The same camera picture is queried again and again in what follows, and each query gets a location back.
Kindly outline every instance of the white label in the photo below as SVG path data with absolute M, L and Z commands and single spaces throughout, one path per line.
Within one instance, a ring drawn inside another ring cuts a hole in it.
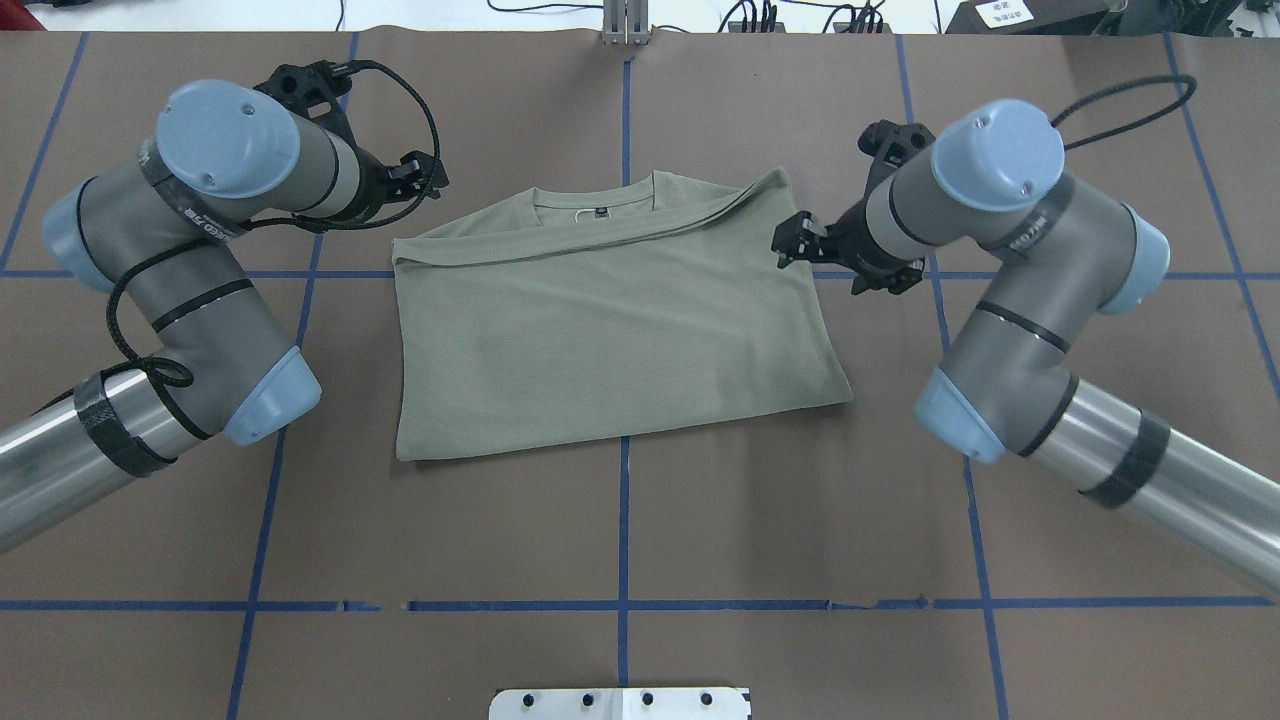
M 975 9 L 987 27 L 1015 26 L 1036 19 L 1023 0 L 997 0 L 986 5 L 975 5 Z

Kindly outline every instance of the olive green t-shirt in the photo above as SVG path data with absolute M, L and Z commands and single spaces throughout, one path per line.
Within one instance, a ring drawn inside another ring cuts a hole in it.
M 404 343 L 401 460 L 468 457 L 846 402 L 795 213 L 669 173 L 531 188 L 392 251 Z

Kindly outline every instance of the brown table surface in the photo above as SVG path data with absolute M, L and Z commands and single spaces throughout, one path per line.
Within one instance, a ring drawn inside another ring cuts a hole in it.
M 182 83 L 352 54 L 428 99 L 453 184 L 393 228 L 236 242 L 324 400 L 0 557 L 0 717 L 484 717 L 499 688 L 618 684 L 750 687 L 755 717 L 1280 714 L 1274 605 L 1038 466 L 969 468 L 915 423 L 996 266 L 972 245 L 901 297 L 850 297 L 819 268 L 846 406 L 447 462 L 393 455 L 388 261 L 396 234 L 530 186 L 654 169 L 741 187 L 782 165 L 831 222 L 861 192 L 868 123 L 941 131 L 997 97 L 1056 113 L 1176 63 L 1201 81 L 1188 114 L 1069 156 L 1174 249 L 1161 290 L 1096 319 L 1069 365 L 1280 477 L 1275 41 L 0 33 L 0 427 L 118 361 L 104 297 L 42 247 L 49 206 L 132 156 Z M 430 149 L 390 82 L 357 78 L 349 114 L 384 160 Z

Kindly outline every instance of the cable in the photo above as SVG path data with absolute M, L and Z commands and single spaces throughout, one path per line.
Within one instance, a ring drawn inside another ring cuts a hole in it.
M 413 210 L 417 210 L 417 206 L 421 205 L 424 200 L 426 200 L 426 193 L 431 191 L 431 181 L 435 178 L 435 173 L 440 167 L 440 133 L 435 128 L 435 118 L 431 115 L 431 109 L 426 106 L 426 100 L 422 100 L 422 96 L 419 95 L 416 90 L 413 90 L 413 86 L 406 82 L 404 78 L 399 77 L 399 74 L 397 74 L 396 70 L 388 68 L 381 63 L 378 63 L 375 60 L 352 60 L 351 63 L 347 64 L 356 68 L 356 72 L 365 69 L 375 69 L 385 74 L 387 77 L 392 78 L 396 82 L 396 85 L 399 85 L 402 88 L 404 88 L 404 91 L 408 92 L 411 97 L 413 97 L 413 101 L 417 102 L 417 106 L 422 109 L 422 114 L 426 117 L 426 124 L 428 127 L 431 128 L 431 169 L 428 170 L 426 178 L 422 179 L 422 190 L 419 191 L 419 193 L 413 197 L 413 201 L 410 202 L 407 208 L 404 208 L 399 213 L 396 213 L 394 215 L 383 218 L 381 220 L 374 220 L 370 223 L 346 223 L 346 222 L 334 223 L 330 220 L 293 215 L 289 218 L 266 218 L 264 220 L 250 220 L 246 223 L 241 223 L 241 227 L 243 227 L 244 229 L 265 228 L 271 225 L 293 225 L 296 228 L 302 228 L 307 232 L 314 232 L 314 233 L 323 233 L 328 231 L 367 231 L 389 225 L 396 220 L 404 218 Z
M 876 5 L 872 5 L 872 0 L 867 0 L 867 3 L 860 8 L 860 12 L 858 13 L 858 18 L 854 19 L 854 22 L 845 28 L 845 32 L 856 32 L 865 35 L 883 32 L 884 15 L 881 14 L 879 8 L 884 3 L 886 0 L 881 0 Z
M 1094 94 L 1091 94 L 1091 95 L 1085 95 L 1084 97 L 1076 100 L 1075 102 L 1073 102 L 1071 105 L 1069 105 L 1065 110 L 1062 110 L 1061 113 L 1059 113 L 1057 117 L 1053 118 L 1052 122 L 1050 122 L 1050 124 L 1052 127 L 1057 127 L 1059 124 L 1062 123 L 1062 120 L 1065 120 L 1066 118 L 1071 117 L 1071 114 L 1075 113 L 1076 110 L 1079 110 L 1080 108 L 1084 108 L 1085 105 L 1091 105 L 1093 102 L 1097 102 L 1098 100 L 1102 100 L 1103 97 L 1111 97 L 1112 95 L 1120 95 L 1121 92 L 1128 92 L 1128 91 L 1134 90 L 1137 87 L 1144 87 L 1144 86 L 1148 86 L 1148 85 L 1166 85 L 1166 83 L 1185 85 L 1187 90 L 1181 95 L 1178 96 L 1178 100 L 1174 100 L 1169 105 L 1165 105 L 1164 108 L 1161 108 L 1160 110 L 1156 110 L 1155 113 L 1152 113 L 1149 115 L 1139 118 L 1139 119 L 1137 119 L 1137 120 L 1134 120 L 1132 123 L 1120 126 L 1117 128 L 1108 129 L 1106 132 L 1100 132 L 1097 135 L 1091 135 L 1089 137 L 1085 137 L 1084 140 L 1076 140 L 1075 142 L 1068 143 L 1065 147 L 1066 147 L 1066 150 L 1074 150 L 1076 147 L 1080 147 L 1082 145 L 1088 145 L 1091 142 L 1097 142 L 1100 140 L 1106 140 L 1108 137 L 1114 137 L 1114 136 L 1120 135 L 1123 132 L 1129 132 L 1129 131 L 1139 128 L 1139 127 L 1142 127 L 1142 126 L 1144 126 L 1144 124 L 1147 124 L 1147 123 L 1149 123 L 1152 120 L 1162 118 L 1162 117 L 1167 115 L 1169 113 L 1172 113 L 1174 110 L 1176 110 L 1176 109 L 1181 108 L 1183 105 L 1185 105 L 1187 101 L 1190 100 L 1192 95 L 1196 92 L 1196 78 L 1192 77 L 1192 76 L 1187 76 L 1187 74 L 1149 76 L 1149 77 L 1143 77 L 1143 78 L 1138 78 L 1138 79 L 1132 79 L 1132 81 L 1128 81 L 1128 82 L 1121 82 L 1120 85 L 1114 85 L 1111 87 L 1100 90 L 1100 91 L 1097 91 Z
M 157 382 L 168 387 L 189 387 L 191 383 L 196 380 L 195 375 L 191 374 L 191 370 L 177 360 L 170 360 L 168 357 L 140 356 L 137 351 L 129 346 L 129 342 L 124 340 L 124 333 L 120 331 L 120 320 L 116 314 L 120 310 L 120 299 L 124 297 L 124 290 L 129 286 L 129 282 L 133 278 L 170 258 L 175 258 L 183 252 L 189 252 L 206 245 L 209 245 L 209 241 L 201 238 L 170 247 L 169 250 L 157 252 L 129 268 L 123 275 L 120 275 L 120 279 L 115 281 L 115 284 L 111 287 L 111 295 L 106 299 L 106 332 L 111 336 L 111 342 L 115 343 L 115 348 L 119 350 L 120 355 L 124 355 L 125 359 L 123 364 L 116 365 L 115 368 L 136 368 L 146 373 L 147 378 L 150 378 L 154 383 Z M 170 370 L 174 374 L 168 375 L 161 372 L 161 369 Z
M 748 5 L 751 5 L 751 14 L 755 14 L 755 0 L 737 0 L 737 3 L 733 3 L 733 5 L 730 6 L 728 12 L 724 13 L 724 17 L 721 19 L 721 26 L 718 28 L 716 28 L 716 32 L 724 32 L 724 28 L 728 27 L 728 19 L 733 15 L 733 10 L 736 10 L 739 8 L 742 8 L 742 32 L 746 32 L 746 23 L 748 23 L 746 6 Z
M 858 13 L 858 8 L 854 8 L 852 5 L 850 5 L 847 3 L 844 4 L 844 5 L 836 5 L 836 9 L 832 10 L 829 15 L 827 15 L 827 22 L 822 23 L 822 32 L 823 33 L 826 33 L 828 29 L 831 29 L 831 20 L 836 19 L 836 13 L 838 13 L 841 10 L 849 10 L 849 24 L 850 26 L 854 24 L 854 14 Z
M 603 10 L 604 5 L 584 5 L 581 3 L 547 3 L 543 5 L 529 5 L 526 8 L 499 8 L 493 4 L 493 0 L 484 0 L 490 10 L 497 10 L 499 13 L 527 13 L 530 10 L 547 10 L 550 8 L 564 8 L 567 12 L 573 10 Z

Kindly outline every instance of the light blue joint cap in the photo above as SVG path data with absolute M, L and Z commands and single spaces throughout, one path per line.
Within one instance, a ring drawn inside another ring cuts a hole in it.
M 942 442 L 979 462 L 991 465 L 1005 454 L 1005 443 L 938 368 L 933 369 L 929 383 L 915 401 L 915 419 Z
M 298 164 L 293 115 L 266 95 L 224 79 L 179 87 L 156 120 L 156 147 L 173 174 L 214 197 L 262 195 Z
M 306 415 L 316 402 L 320 383 L 294 346 L 259 380 L 223 432 L 241 447 L 253 445 Z
M 79 197 L 88 181 L 68 192 L 45 213 L 40 232 L 45 237 L 45 250 L 58 260 L 64 270 L 99 292 L 111 292 L 114 283 L 97 269 L 97 264 L 84 246 L 79 227 Z
M 1024 100 L 988 102 L 933 143 L 933 177 L 942 190 L 988 213 L 1030 208 L 1057 184 L 1065 163 L 1062 136 Z
M 1119 315 L 1140 305 L 1143 297 L 1160 287 L 1169 270 L 1169 238 L 1156 229 L 1156 225 L 1143 220 L 1142 215 L 1133 208 L 1125 205 L 1125 209 L 1133 215 L 1133 227 L 1138 232 L 1138 241 L 1134 245 L 1129 277 L 1125 278 L 1116 296 L 1098 307 L 1098 313 L 1105 315 Z

